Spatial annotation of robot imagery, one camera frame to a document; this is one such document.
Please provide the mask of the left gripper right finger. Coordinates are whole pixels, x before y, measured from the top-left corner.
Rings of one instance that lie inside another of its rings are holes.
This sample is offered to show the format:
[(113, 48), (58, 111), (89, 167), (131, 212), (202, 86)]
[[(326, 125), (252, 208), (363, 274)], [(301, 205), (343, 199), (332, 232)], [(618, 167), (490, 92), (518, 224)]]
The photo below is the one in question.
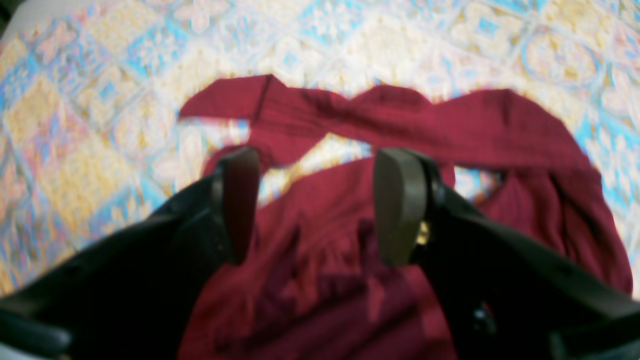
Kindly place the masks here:
[(379, 256), (418, 265), (460, 360), (637, 360), (639, 303), (488, 219), (406, 148), (375, 154)]

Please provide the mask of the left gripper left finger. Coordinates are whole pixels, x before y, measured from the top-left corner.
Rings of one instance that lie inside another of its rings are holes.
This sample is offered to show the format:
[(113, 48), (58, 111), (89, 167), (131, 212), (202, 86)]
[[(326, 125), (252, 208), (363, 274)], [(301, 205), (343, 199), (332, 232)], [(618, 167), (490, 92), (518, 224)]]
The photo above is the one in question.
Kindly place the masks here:
[(259, 154), (247, 146), (23, 289), (1, 298), (3, 360), (174, 360), (204, 285), (249, 251)]

